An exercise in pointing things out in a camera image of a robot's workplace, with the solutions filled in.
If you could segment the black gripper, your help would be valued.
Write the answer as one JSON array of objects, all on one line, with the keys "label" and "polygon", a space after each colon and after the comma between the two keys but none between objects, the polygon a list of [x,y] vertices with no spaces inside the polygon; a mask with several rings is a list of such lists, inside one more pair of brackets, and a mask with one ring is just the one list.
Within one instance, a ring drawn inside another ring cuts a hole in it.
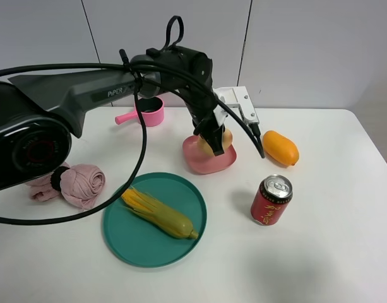
[{"label": "black gripper", "polygon": [[215,157],[224,154],[223,134],[227,111],[221,107],[215,107],[209,111],[191,108],[190,115],[194,126],[193,134],[195,136],[203,135],[205,142],[203,143],[203,151]]}]

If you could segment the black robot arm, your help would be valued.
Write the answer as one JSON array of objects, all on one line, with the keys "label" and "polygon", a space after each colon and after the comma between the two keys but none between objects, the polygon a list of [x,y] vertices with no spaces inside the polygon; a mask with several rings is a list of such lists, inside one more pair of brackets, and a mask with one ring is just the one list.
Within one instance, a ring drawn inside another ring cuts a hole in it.
[{"label": "black robot arm", "polygon": [[212,60],[171,45],[118,64],[42,64],[0,70],[0,190],[46,175],[69,154],[88,111],[130,95],[180,93],[194,132],[215,155],[224,152],[224,126],[215,116]]}]

